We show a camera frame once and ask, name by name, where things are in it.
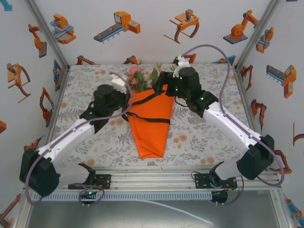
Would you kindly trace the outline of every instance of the white flower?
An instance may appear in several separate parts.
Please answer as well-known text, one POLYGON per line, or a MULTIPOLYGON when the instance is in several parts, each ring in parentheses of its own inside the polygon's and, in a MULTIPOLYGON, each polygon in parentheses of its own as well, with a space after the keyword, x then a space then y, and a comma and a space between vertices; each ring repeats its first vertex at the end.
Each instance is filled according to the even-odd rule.
POLYGON ((151 79, 149 79, 149 80, 147 81, 147 87, 148 87, 148 88, 152 88, 152 80, 151 80, 151 79))
POLYGON ((147 75, 147 74, 143 75, 143 80, 144 81, 148 81, 149 79, 150 79, 149 75, 147 75))

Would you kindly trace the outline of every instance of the patterned tablecloth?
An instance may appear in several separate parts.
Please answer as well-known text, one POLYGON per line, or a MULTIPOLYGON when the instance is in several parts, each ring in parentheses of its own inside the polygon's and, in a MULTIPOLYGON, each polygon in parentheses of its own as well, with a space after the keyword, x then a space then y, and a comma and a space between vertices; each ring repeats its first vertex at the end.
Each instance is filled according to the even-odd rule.
MULTIPOLYGON (((57 118, 53 139, 68 129, 87 109, 94 90, 111 77, 110 71, 124 74, 132 65, 72 66, 57 118)), ((162 65, 171 71, 170 64, 162 65)), ((143 64, 144 72, 157 67, 143 64)), ((193 64, 203 89, 218 97, 227 73, 226 64, 193 64)), ((241 122, 247 123, 233 73, 223 95, 225 107, 241 122)), ((129 126, 121 117, 110 120, 96 135, 80 143, 61 163, 72 166, 85 162, 90 166, 171 166, 215 164, 240 157, 236 145, 216 126, 207 123, 188 108, 174 104, 164 158, 140 159, 129 126)))

